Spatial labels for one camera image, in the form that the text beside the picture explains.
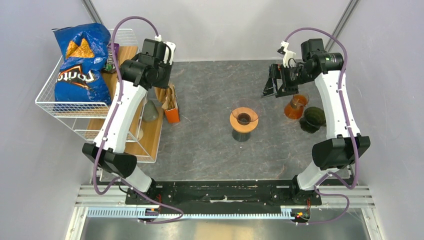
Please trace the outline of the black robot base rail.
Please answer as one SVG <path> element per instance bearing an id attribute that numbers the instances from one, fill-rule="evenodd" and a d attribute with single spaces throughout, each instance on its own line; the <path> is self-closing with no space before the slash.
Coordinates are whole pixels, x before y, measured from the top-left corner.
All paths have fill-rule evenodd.
<path id="1" fill-rule="evenodd" d="M 185 215 L 277 214 L 282 206 L 322 204 L 315 191 L 301 190 L 293 179 L 158 181 L 147 196 Z"/>

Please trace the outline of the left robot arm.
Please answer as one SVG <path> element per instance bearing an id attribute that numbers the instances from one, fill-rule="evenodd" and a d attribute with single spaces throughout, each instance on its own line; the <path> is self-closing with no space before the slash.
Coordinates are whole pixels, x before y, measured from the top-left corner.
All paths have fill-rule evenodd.
<path id="1" fill-rule="evenodd" d="M 152 204 L 157 191 L 154 180 L 138 166 L 137 157 L 125 152 L 133 118 L 150 88 L 167 89 L 175 57 L 176 44 L 146 38 L 141 51 L 123 61 L 117 69 L 118 81 L 104 123 L 92 143 L 82 153 L 94 167 L 129 184 L 144 204 Z"/>

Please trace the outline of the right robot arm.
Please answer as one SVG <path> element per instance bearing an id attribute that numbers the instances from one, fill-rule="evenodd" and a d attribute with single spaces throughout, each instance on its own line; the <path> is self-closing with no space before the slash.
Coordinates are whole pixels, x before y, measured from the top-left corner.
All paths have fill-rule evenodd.
<path id="1" fill-rule="evenodd" d="M 370 147 L 368 136 L 363 136 L 355 123 L 346 91 L 346 58 L 341 53 L 328 53 L 320 38 L 301 44 L 302 62 L 294 66 L 296 53 L 282 41 L 277 50 L 283 63 L 269 66 L 268 80 L 262 98 L 292 96 L 299 85 L 315 83 L 321 97 L 326 123 L 326 140 L 312 147 L 312 162 L 296 175 L 289 186 L 289 200 L 300 205 L 317 196 L 315 187 L 341 169 L 356 162 Z"/>

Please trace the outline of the clear glass dripper cone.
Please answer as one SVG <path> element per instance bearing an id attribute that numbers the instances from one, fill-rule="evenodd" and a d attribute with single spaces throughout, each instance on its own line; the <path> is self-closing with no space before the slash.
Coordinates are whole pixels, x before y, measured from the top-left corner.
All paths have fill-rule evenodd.
<path id="1" fill-rule="evenodd" d="M 233 103 L 231 115 L 238 124 L 247 126 L 259 119 L 261 111 L 262 106 L 259 102 L 249 98 L 241 98 Z"/>

